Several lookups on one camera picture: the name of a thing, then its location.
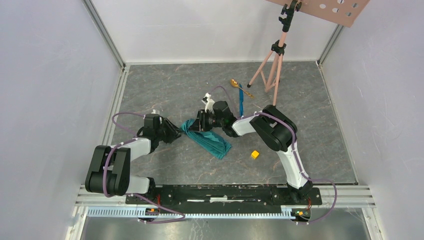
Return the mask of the teal cloth napkin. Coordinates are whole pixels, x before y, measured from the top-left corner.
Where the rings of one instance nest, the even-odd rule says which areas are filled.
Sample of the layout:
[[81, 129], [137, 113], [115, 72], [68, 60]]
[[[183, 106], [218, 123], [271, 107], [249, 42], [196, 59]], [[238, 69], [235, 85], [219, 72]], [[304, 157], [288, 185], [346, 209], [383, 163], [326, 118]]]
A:
[[232, 148], [232, 145], [225, 140], [222, 136], [216, 134], [213, 131], [198, 132], [189, 130], [194, 125], [195, 120], [186, 120], [182, 125], [182, 131], [195, 143], [200, 145], [208, 153], [213, 155], [215, 158], [221, 160]]

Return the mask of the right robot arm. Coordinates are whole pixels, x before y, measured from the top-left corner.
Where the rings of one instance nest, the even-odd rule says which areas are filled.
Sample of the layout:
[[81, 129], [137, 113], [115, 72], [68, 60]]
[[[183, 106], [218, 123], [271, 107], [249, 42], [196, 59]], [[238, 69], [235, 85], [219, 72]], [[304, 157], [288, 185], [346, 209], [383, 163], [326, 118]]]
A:
[[313, 183], [309, 180], [297, 155], [297, 126], [276, 106], [269, 104], [249, 117], [235, 117], [226, 101], [217, 101], [212, 109], [199, 110], [188, 128], [196, 132], [211, 132], [221, 128], [232, 138], [256, 133], [268, 148], [276, 152], [286, 174], [289, 199], [302, 204], [309, 198]]

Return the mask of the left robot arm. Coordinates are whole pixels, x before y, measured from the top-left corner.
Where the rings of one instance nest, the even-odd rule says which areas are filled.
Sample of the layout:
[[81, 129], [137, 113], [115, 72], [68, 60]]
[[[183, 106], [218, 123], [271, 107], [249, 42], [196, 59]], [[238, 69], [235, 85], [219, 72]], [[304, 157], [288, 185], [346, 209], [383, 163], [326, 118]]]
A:
[[108, 198], [138, 194], [145, 204], [156, 200], [155, 180], [132, 175], [131, 162], [153, 153], [161, 142], [171, 144], [183, 131], [157, 113], [146, 114], [143, 120], [143, 126], [130, 140], [95, 147], [84, 183], [87, 192]]

